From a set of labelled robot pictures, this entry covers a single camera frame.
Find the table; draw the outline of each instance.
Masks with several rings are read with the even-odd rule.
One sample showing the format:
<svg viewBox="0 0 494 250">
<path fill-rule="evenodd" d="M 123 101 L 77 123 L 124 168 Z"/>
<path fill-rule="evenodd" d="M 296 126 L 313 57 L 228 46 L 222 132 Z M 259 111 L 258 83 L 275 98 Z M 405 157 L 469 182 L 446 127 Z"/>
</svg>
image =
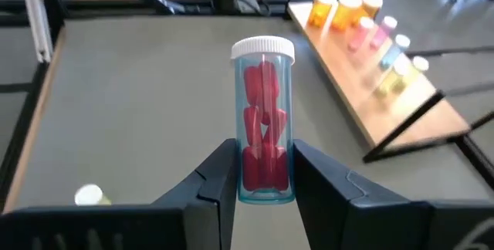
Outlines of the table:
<svg viewBox="0 0 494 250">
<path fill-rule="evenodd" d="M 88 182 L 115 204 L 150 203 L 171 189 L 235 136 L 229 53 L 252 35 L 280 35 L 296 46 L 296 138 L 406 197 L 490 197 L 468 161 L 448 148 L 363 165 L 352 119 L 292 22 L 134 17 L 66 22 L 5 211 L 73 204 Z M 237 203 L 232 249 L 253 248 L 310 249 L 296 202 Z"/>
<path fill-rule="evenodd" d="M 317 52 L 323 68 L 367 142 L 374 147 L 432 96 L 436 88 L 421 75 L 398 96 L 387 96 L 385 99 L 376 97 L 374 89 L 382 74 L 377 64 L 391 41 L 388 40 L 375 54 L 366 49 L 351 54 L 347 51 L 345 41 L 352 31 L 339 33 L 329 29 L 330 18 L 321 29 L 306 25 L 311 8 L 311 3 L 292 3 L 289 12 Z M 397 62 L 410 63 L 410 60 L 401 55 Z M 448 101 L 442 100 L 388 147 L 446 137 L 468 129 L 469 125 L 458 112 Z"/>
</svg>

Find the red object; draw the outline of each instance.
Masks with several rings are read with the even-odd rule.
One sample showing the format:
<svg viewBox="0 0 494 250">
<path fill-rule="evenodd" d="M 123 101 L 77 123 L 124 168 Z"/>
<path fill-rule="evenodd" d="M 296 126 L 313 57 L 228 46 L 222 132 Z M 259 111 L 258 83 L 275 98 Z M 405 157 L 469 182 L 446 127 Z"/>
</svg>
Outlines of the red object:
<svg viewBox="0 0 494 250">
<path fill-rule="evenodd" d="M 279 96 L 279 82 L 275 64 L 263 61 L 259 64 L 262 77 L 262 123 L 270 124 L 270 114 L 276 109 L 276 98 Z"/>
<path fill-rule="evenodd" d="M 279 191 L 288 189 L 288 157 L 284 147 L 276 147 L 275 188 Z"/>
<path fill-rule="evenodd" d="M 244 71 L 245 94 L 251 106 L 255 106 L 260 100 L 262 92 L 262 77 L 260 69 L 250 66 Z"/>
<path fill-rule="evenodd" d="M 264 133 L 262 142 L 264 144 L 276 145 L 281 133 L 285 130 L 286 112 L 282 109 L 277 109 L 271 116 L 271 122 Z"/>
<path fill-rule="evenodd" d="M 249 145 L 260 145 L 262 142 L 261 112 L 256 106 L 244 109 L 244 124 Z"/>
<path fill-rule="evenodd" d="M 261 188 L 274 188 L 275 186 L 276 154 L 276 148 L 273 145 L 262 145 L 261 162 L 259 164 Z"/>
<path fill-rule="evenodd" d="M 242 184 L 247 191 L 259 188 L 259 149 L 247 147 L 242 152 Z"/>
</svg>

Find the wooden table edge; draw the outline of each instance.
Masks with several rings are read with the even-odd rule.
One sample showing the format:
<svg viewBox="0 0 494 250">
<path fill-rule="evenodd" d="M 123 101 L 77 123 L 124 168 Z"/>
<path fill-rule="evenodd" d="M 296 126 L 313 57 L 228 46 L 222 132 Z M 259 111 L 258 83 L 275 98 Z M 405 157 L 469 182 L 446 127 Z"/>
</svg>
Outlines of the wooden table edge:
<svg viewBox="0 0 494 250">
<path fill-rule="evenodd" d="M 13 211 L 15 204 L 17 202 L 19 192 L 24 181 L 25 171 L 28 167 L 28 162 L 31 156 L 32 146 L 36 140 L 39 125 L 41 123 L 42 115 L 45 112 L 46 102 L 49 98 L 49 92 L 52 89 L 52 82 L 55 76 L 55 71 L 59 65 L 59 57 L 62 51 L 63 44 L 66 38 L 66 29 L 61 28 L 59 33 L 59 38 L 56 42 L 55 50 L 53 51 L 52 62 L 46 71 L 46 77 L 44 79 L 41 91 L 39 92 L 38 102 L 36 103 L 36 108 L 34 114 L 32 115 L 31 124 L 29 126 L 29 131 L 25 138 L 24 146 L 22 147 L 22 152 L 19 157 L 19 162 L 15 169 L 15 174 L 10 185 L 10 189 L 7 194 L 7 199 L 5 201 L 5 206 L 2 213 L 7 213 Z"/>
<path fill-rule="evenodd" d="M 310 41 L 310 38 L 308 37 L 308 35 L 307 35 L 307 33 L 306 33 L 305 29 L 304 29 L 304 25 L 302 25 L 299 22 L 299 20 L 296 19 L 296 15 L 293 13 L 292 6 L 294 6 L 294 5 L 306 5 L 306 4 L 309 4 L 309 3 L 306 3 L 306 2 L 304 2 L 304 3 L 290 3 L 289 4 L 289 7 L 288 7 L 288 11 L 289 11 L 289 14 L 292 17 L 293 21 L 297 25 L 298 29 L 301 32 L 303 32 L 304 37 L 306 38 L 307 42 L 310 44 L 310 47 L 316 53 L 318 60 L 321 61 L 322 64 L 326 64 L 326 62 L 323 60 L 322 56 L 317 51 L 315 45 Z M 350 113 L 350 115 L 354 119 L 355 124 L 359 126 L 359 128 L 361 130 L 361 133 L 364 135 L 365 140 L 369 143 L 369 145 L 371 147 L 375 147 L 377 144 L 372 139 L 371 134 L 369 133 L 369 131 L 367 130 L 367 128 L 363 125 L 363 123 L 362 123 L 361 119 L 359 118 L 359 116 L 355 113 L 354 108 L 348 102 L 347 96 L 344 94 L 344 92 L 340 88 L 340 85 L 338 85 L 337 81 L 333 78 L 333 74 L 330 71 L 328 71 L 327 66 L 323 66 L 323 68 L 324 68 L 324 71 L 326 72 L 326 75 L 328 76 L 328 78 L 330 79 L 331 83 L 333 84 L 333 87 L 335 88 L 335 90 L 340 95 L 341 100 L 345 103 L 345 107 L 347 108 L 348 112 Z M 458 111 L 449 103 L 449 101 L 447 101 L 447 99 L 442 99 L 442 101 L 445 101 L 445 103 L 448 104 L 448 106 L 451 108 L 452 112 L 454 112 L 455 115 L 458 116 L 458 118 L 461 119 L 462 123 L 464 124 L 464 128 L 462 130 L 458 130 L 457 132 L 453 132 L 453 133 L 451 133 L 451 135 L 454 135 L 456 133 L 459 135 L 461 133 L 468 132 L 470 130 L 470 125 L 466 122 L 465 118 L 463 118 L 463 116 L 458 113 Z M 394 145 L 393 146 L 392 144 L 389 144 L 389 145 L 387 145 L 387 148 L 396 148 L 396 147 L 400 147 L 400 146 L 402 146 L 402 145 Z"/>
</svg>

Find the wooden shelf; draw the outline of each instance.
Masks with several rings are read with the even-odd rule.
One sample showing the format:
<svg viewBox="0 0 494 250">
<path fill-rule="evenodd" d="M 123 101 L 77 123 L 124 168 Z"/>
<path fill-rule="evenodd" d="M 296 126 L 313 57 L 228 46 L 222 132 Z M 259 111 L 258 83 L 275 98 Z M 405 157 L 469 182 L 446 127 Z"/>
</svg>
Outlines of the wooden shelf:
<svg viewBox="0 0 494 250">
<path fill-rule="evenodd" d="M 348 52 L 346 41 L 352 30 L 341 33 L 329 29 L 331 17 L 321 29 L 306 25 L 311 8 L 311 3 L 293 3 L 289 6 L 289 12 L 317 52 L 328 77 L 367 141 L 375 146 L 433 95 L 436 88 L 425 76 L 419 76 L 402 93 L 376 96 L 375 87 L 383 76 L 377 64 L 391 41 L 386 41 L 377 52 L 369 50 L 368 41 L 359 51 Z M 410 60 L 401 55 L 397 62 L 409 64 Z M 391 142 L 389 147 L 461 133 L 468 129 L 469 125 L 449 102 L 442 100 Z"/>
</svg>

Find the gray table surface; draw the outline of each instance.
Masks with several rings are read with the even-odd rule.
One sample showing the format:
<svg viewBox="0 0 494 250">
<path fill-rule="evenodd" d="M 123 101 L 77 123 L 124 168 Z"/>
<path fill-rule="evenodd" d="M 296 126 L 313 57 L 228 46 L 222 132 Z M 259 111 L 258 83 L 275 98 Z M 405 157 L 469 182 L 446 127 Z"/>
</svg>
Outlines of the gray table surface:
<svg viewBox="0 0 494 250">
<path fill-rule="evenodd" d="M 130 18 L 68 22 L 17 208 L 73 204 L 96 183 L 113 203 L 150 203 L 235 136 L 231 45 L 253 35 L 296 44 L 294 136 L 410 198 L 491 198 L 450 147 L 363 165 L 367 147 L 291 22 Z M 308 249 L 296 203 L 237 204 L 232 249 Z"/>
</svg>

